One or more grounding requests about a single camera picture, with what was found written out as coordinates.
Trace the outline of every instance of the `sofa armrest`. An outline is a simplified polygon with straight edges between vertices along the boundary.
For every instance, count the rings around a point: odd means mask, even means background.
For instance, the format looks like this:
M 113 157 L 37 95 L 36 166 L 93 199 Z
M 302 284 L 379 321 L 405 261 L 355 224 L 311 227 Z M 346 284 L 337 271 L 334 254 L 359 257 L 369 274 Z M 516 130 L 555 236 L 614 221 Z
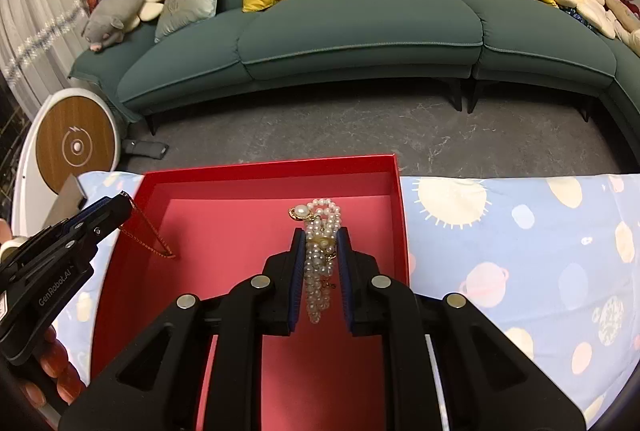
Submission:
M 118 45 L 98 53 L 85 51 L 75 60 L 69 77 L 94 82 L 129 122 L 137 122 L 141 116 L 121 103 L 117 93 L 118 84 L 130 67 L 154 46 L 155 32 L 156 22 L 142 23 L 126 34 L 124 41 Z

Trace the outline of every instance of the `wooden disc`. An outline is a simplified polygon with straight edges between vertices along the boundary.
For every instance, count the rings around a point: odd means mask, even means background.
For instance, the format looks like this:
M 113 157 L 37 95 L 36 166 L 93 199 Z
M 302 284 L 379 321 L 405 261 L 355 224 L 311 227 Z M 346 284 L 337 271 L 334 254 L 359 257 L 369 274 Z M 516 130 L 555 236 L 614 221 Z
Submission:
M 70 96 L 54 104 L 36 138 L 38 169 L 47 186 L 57 194 L 69 175 L 110 171 L 114 137 L 109 117 L 90 98 Z

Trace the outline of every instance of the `pearl necklace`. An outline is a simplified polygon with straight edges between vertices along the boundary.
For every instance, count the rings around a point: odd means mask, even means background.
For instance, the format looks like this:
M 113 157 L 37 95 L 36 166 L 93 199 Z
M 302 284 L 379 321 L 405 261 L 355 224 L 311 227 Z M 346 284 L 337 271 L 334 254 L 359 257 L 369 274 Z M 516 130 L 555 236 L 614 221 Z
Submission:
M 330 198 L 316 198 L 289 209 L 289 216 L 305 222 L 306 311 L 313 324 L 320 322 L 320 312 L 329 308 L 329 283 L 334 273 L 335 235 L 340 229 L 340 207 Z

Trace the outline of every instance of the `gray plush toy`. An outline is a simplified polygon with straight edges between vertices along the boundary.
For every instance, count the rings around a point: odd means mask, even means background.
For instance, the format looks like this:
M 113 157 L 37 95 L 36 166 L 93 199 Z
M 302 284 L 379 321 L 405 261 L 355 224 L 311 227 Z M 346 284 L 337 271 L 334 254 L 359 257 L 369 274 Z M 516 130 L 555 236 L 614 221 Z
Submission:
M 100 0 L 82 36 L 90 43 L 89 48 L 99 52 L 115 43 L 121 43 L 126 32 L 140 24 L 138 12 L 145 0 Z

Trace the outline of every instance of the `pearl pendant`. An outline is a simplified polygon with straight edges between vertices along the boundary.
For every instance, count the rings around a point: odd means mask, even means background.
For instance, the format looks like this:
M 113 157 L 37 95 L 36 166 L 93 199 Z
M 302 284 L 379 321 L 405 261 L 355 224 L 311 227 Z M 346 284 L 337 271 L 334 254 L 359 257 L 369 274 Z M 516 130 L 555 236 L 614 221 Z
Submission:
M 309 215 L 309 208 L 306 205 L 300 204 L 293 208 L 293 212 L 300 220 L 304 220 Z

